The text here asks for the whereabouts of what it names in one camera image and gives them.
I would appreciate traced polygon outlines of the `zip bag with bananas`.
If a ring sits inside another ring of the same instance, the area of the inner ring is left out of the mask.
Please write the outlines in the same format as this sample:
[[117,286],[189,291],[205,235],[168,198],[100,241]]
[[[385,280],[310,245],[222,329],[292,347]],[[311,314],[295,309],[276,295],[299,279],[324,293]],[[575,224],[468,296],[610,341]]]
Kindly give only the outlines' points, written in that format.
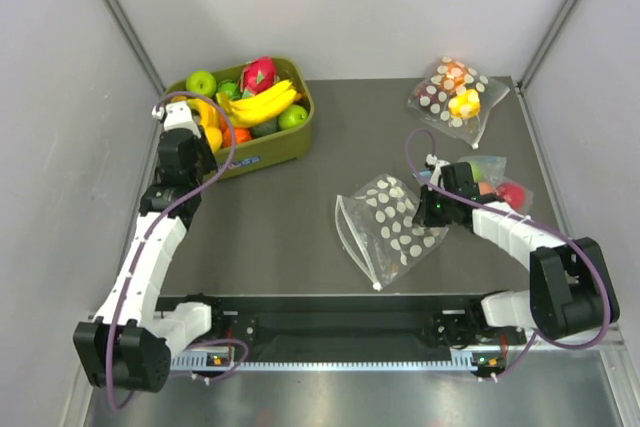
[[353,196],[339,195],[334,222],[344,250],[379,292],[435,251],[446,227],[415,224],[418,196],[398,178],[382,174]]

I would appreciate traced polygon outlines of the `yellow banana bunch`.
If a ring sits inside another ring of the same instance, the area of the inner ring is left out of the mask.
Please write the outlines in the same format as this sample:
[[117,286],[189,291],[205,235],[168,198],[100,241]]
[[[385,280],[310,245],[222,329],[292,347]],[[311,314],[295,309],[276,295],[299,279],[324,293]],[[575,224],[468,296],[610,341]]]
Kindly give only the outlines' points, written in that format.
[[187,104],[196,112],[199,118],[198,123],[203,128],[219,127],[219,113],[211,103],[199,98],[191,98],[187,100]]
[[218,104],[228,114],[233,127],[250,128],[267,122],[284,112],[301,98],[291,80],[283,80],[260,94],[231,100],[224,93],[217,93]]

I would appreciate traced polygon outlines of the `green apple toy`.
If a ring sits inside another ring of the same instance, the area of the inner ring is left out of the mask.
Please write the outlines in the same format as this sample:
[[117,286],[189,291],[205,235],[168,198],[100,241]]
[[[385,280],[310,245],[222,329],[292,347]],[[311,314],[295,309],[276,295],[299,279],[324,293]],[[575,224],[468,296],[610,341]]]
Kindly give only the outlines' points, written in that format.
[[298,104],[292,104],[278,116],[281,131],[290,130],[304,123],[308,118],[307,110]]
[[213,97],[217,91],[217,80],[211,72],[198,70],[188,76],[185,87],[189,92],[206,97]]

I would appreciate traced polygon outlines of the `yellow mango toy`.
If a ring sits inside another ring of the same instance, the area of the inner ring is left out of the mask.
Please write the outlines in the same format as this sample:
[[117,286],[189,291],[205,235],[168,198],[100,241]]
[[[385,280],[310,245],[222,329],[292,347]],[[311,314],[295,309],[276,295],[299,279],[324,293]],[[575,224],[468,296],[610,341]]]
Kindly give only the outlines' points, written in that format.
[[223,146],[224,134],[215,126],[204,127],[203,131],[211,152],[215,154]]

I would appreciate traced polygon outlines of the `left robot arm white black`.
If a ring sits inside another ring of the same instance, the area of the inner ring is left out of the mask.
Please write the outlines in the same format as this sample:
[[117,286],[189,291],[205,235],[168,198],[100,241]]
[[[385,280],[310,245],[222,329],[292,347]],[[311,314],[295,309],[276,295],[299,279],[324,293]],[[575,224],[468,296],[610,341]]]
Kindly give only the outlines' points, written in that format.
[[169,265],[201,204],[203,177],[217,167],[203,135],[189,128],[163,132],[157,154],[118,277],[94,318],[73,334],[94,387],[156,393],[194,340],[212,344],[226,334],[225,317],[208,303],[186,300],[163,318],[155,315]]

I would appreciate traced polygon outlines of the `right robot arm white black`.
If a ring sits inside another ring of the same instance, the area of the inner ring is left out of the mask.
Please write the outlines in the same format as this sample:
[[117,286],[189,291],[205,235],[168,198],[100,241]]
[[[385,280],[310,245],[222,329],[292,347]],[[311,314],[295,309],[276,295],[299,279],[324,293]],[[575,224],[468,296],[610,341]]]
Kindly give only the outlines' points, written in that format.
[[620,307],[599,244],[571,239],[514,210],[504,198],[483,194],[467,162],[427,157],[415,225],[460,226],[515,259],[529,275],[519,292],[482,297],[466,321],[469,335],[487,343],[503,327],[531,329],[550,343],[598,329],[602,339]]

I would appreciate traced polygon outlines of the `blue zip bag colourful balls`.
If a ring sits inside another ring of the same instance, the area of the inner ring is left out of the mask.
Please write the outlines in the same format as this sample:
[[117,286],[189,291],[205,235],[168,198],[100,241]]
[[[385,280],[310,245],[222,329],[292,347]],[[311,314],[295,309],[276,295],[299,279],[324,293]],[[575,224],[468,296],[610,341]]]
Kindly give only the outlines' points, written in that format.
[[533,192],[509,179],[505,172],[507,159],[492,155],[470,155],[458,159],[467,162],[481,194],[494,193],[520,214],[528,214],[533,203]]

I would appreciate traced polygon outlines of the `polka dot zip bag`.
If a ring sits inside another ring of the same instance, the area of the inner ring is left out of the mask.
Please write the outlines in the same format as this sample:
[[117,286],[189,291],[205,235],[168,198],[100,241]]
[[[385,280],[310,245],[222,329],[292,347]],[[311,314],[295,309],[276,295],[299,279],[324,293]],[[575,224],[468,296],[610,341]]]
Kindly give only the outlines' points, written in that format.
[[492,110],[509,91],[504,82],[441,56],[409,94],[407,107],[422,122],[477,150]]

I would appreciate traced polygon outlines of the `yellow banana bunch in bin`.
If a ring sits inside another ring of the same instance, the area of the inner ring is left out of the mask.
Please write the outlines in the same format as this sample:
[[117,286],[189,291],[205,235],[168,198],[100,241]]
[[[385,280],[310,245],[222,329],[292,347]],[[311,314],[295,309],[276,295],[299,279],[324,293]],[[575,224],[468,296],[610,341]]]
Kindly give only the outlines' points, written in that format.
[[187,104],[196,112],[199,118],[198,123],[203,128],[219,127],[219,113],[211,103],[199,98],[191,98],[187,100]]

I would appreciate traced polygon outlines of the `orange pumpkin toy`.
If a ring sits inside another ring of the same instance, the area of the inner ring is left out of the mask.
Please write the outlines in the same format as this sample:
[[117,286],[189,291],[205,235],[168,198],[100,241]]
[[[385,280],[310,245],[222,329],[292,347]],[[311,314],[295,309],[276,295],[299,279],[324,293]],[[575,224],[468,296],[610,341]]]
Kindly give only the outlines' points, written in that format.
[[230,147],[232,140],[235,140],[236,144],[246,143],[252,140],[251,132],[246,128],[228,127],[223,133],[224,148]]

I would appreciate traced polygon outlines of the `grey green melon toy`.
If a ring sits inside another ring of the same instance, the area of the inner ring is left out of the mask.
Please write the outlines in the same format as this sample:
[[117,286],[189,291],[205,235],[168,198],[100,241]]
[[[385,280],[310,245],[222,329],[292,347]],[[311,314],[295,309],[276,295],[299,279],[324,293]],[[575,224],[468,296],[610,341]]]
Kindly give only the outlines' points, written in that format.
[[250,133],[253,139],[266,137],[279,131],[278,118],[272,118],[263,123],[257,124],[250,128]]

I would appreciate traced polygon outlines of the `green round fruit toy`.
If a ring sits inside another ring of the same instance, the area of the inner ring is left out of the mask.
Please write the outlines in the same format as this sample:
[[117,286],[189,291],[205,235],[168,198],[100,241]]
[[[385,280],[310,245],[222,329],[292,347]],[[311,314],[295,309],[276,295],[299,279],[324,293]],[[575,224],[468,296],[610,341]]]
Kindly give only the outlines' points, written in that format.
[[239,100],[241,98],[241,91],[237,81],[230,79],[223,80],[219,83],[216,91],[216,98],[226,98],[227,100]]

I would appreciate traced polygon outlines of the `olive green plastic bin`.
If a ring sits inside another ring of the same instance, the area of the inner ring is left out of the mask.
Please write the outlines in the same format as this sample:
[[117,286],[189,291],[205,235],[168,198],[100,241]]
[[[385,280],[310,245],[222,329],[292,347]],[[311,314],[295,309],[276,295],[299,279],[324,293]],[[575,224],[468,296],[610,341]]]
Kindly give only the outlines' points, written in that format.
[[[214,156],[218,167],[222,166],[227,159],[232,160],[232,163],[223,174],[225,178],[242,175],[256,169],[276,165],[285,161],[299,159],[303,157],[310,148],[312,137],[311,123],[315,108],[306,82],[299,72],[299,69],[292,61],[286,58],[268,57],[273,59],[277,68],[275,84],[283,80],[291,80],[293,82],[296,90],[301,94],[301,98],[294,104],[303,106],[308,112],[308,118],[304,123],[290,130],[281,131],[279,129],[277,133],[262,138],[252,138],[251,141],[242,144],[236,144],[235,140],[232,140],[230,147],[224,148],[222,146]],[[212,71],[211,73],[217,80],[217,87],[221,81],[227,79],[237,81],[239,84],[241,72],[249,62],[227,67],[218,71]],[[216,93],[213,97],[206,97],[189,92],[185,87],[186,79],[174,83],[165,91],[165,94],[168,96],[168,104],[179,101],[187,102],[187,100],[191,98],[205,100],[211,103],[218,111],[218,128],[222,133],[224,133],[228,127],[233,127],[230,123],[228,114],[218,104],[218,101],[216,100]],[[199,118],[196,112],[193,110],[191,111],[194,120],[199,126],[201,136],[204,136],[203,127],[198,123]]]

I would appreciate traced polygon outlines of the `pink dragon fruit toy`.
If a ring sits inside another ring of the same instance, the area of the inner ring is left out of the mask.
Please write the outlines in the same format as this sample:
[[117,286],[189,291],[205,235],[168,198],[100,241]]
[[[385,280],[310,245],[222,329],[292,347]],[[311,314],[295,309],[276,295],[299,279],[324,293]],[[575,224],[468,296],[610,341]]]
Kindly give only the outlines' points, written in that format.
[[253,97],[271,88],[276,77],[277,68],[271,57],[263,56],[247,63],[239,79],[241,97]]

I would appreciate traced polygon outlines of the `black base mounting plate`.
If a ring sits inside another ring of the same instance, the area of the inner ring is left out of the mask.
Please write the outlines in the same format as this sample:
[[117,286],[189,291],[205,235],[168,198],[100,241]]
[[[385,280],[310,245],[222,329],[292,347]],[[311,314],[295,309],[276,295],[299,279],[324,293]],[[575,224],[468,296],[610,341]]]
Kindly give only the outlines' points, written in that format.
[[235,338],[249,361],[443,360],[468,347],[519,347],[526,329],[477,325],[478,295],[207,296],[205,339]]

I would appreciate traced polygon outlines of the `left aluminium frame post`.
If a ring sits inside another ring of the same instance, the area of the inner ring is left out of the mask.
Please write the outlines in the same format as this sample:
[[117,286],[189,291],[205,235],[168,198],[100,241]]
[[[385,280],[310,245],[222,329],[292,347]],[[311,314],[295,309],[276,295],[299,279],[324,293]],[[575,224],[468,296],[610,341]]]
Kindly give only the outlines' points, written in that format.
[[139,63],[141,69],[151,82],[157,94],[161,94],[165,90],[164,83],[153,65],[153,62],[143,46],[129,16],[119,0],[102,0],[105,4],[110,16],[115,21],[118,30],[123,36],[128,47],[132,51],[134,57]]

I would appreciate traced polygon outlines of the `aluminium frame post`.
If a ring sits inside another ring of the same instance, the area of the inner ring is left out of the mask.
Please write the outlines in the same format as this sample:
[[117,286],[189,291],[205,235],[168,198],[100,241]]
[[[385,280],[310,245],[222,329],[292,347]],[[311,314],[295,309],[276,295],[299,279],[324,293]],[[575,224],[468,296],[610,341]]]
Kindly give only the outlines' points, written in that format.
[[161,94],[165,90],[164,83],[153,65],[153,62],[143,46],[129,16],[119,0],[102,0],[105,4],[110,16],[115,21],[118,30],[123,36],[128,47],[132,51],[134,57],[139,63],[141,69],[151,82],[157,94]]
[[516,82],[516,87],[520,94],[524,94],[533,83],[580,2],[581,0],[563,0],[561,2],[533,57],[527,64],[521,79]]

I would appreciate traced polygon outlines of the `right aluminium frame post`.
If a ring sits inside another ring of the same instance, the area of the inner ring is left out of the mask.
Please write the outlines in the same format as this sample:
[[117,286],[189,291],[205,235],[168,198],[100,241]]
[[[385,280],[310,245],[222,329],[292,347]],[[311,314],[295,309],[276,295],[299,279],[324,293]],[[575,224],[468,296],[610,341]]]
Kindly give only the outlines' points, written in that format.
[[533,57],[527,64],[521,79],[516,82],[516,87],[520,94],[524,94],[533,83],[580,2],[581,0],[563,0],[561,2]]

